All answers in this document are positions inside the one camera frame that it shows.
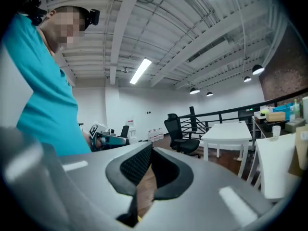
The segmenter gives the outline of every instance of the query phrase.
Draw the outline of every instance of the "blue bin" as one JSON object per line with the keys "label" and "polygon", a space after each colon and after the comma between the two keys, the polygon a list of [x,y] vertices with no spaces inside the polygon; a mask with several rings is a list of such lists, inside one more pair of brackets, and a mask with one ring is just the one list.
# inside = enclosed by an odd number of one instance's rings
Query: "blue bin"
{"label": "blue bin", "polygon": [[290,107],[293,106],[293,103],[287,103],[285,105],[281,105],[278,107],[273,108],[273,112],[285,112],[285,120],[288,121],[290,120]]}

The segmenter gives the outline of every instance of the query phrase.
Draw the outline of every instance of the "brick wall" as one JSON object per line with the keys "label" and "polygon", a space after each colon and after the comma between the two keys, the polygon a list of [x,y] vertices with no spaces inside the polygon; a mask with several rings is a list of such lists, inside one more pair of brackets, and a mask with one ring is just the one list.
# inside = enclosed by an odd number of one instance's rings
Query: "brick wall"
{"label": "brick wall", "polygon": [[[259,76],[265,100],[308,87],[308,56],[295,31],[289,26],[273,58]],[[283,103],[292,102],[294,98]]]}

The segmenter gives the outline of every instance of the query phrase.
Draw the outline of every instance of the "white ceiling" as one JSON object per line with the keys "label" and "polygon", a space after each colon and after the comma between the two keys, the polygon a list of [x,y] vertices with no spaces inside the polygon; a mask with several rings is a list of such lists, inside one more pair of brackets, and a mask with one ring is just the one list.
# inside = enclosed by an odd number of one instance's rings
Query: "white ceiling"
{"label": "white ceiling", "polygon": [[[61,68],[70,78],[129,81],[146,57],[152,64],[139,80],[174,89],[189,83],[205,88],[241,75],[271,59],[287,26],[275,0],[47,0],[49,10],[63,5],[101,11],[73,48],[62,51]],[[245,41],[241,17],[244,22]],[[188,58],[224,37],[199,58]]]}

